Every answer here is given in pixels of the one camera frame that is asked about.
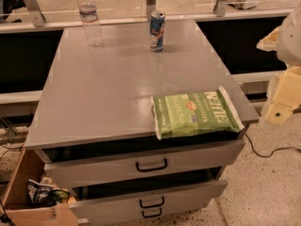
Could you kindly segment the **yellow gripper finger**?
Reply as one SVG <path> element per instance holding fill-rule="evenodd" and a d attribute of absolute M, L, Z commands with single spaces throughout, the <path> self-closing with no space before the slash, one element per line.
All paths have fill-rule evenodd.
<path fill-rule="evenodd" d="M 270 32 L 267 36 L 261 39 L 257 43 L 256 48 L 266 52 L 276 51 L 278 33 L 279 33 L 279 28 L 277 27 L 272 32 Z"/>
<path fill-rule="evenodd" d="M 264 118 L 272 124 L 283 124 L 300 105 L 301 67 L 292 67 L 278 77 L 276 91 Z"/>

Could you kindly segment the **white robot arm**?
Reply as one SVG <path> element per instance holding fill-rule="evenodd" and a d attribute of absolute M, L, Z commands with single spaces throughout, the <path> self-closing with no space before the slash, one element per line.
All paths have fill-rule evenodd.
<path fill-rule="evenodd" d="M 277 59 L 287 66 L 278 77 L 264 116 L 266 121 L 280 125 L 301 105 L 301 3 L 256 47 L 266 52 L 276 51 Z"/>

